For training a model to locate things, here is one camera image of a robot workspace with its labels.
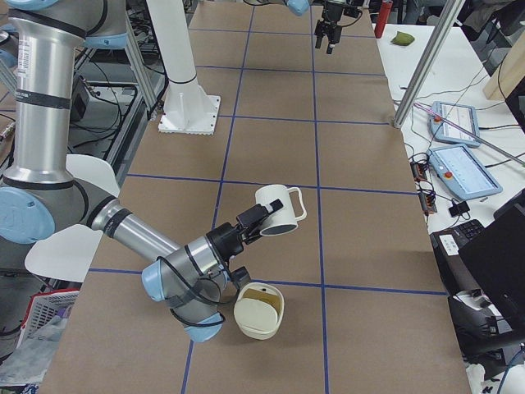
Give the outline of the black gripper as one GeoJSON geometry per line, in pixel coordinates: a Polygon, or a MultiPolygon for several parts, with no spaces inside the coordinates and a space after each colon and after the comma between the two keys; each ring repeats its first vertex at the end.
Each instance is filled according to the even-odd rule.
{"type": "Polygon", "coordinates": [[[279,199],[269,204],[255,204],[236,217],[235,226],[230,222],[224,222],[209,231],[206,238],[220,260],[229,266],[230,260],[244,251],[243,242],[261,238],[263,223],[282,208],[283,203],[279,199]]]}
{"type": "Polygon", "coordinates": [[[338,25],[345,8],[344,1],[325,1],[323,3],[322,18],[316,24],[315,49],[322,46],[324,37],[328,38],[326,54],[331,55],[334,47],[340,42],[342,26],[338,25]]]}

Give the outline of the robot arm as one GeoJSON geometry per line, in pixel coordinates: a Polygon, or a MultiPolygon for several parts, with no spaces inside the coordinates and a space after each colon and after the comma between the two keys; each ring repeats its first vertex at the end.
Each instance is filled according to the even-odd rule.
{"type": "Polygon", "coordinates": [[[262,7],[268,5],[282,5],[295,16],[302,16],[309,11],[312,5],[322,4],[321,19],[317,21],[314,34],[316,36],[315,48],[319,49],[324,38],[328,44],[326,53],[331,55],[333,48],[340,42],[340,36],[344,26],[340,24],[343,15],[348,15],[352,8],[351,1],[328,0],[328,1],[308,1],[308,0],[281,0],[281,1],[244,1],[251,7],[262,7]]]}
{"type": "Polygon", "coordinates": [[[119,241],[148,260],[141,279],[149,297],[165,302],[195,342],[224,323],[218,307],[228,283],[248,281],[229,261],[260,237],[267,218],[283,208],[271,198],[205,236],[178,245],[137,218],[104,189],[66,169],[75,50],[124,48],[123,1],[11,1],[19,35],[14,159],[1,183],[4,245],[49,238],[80,224],[119,241]]]}

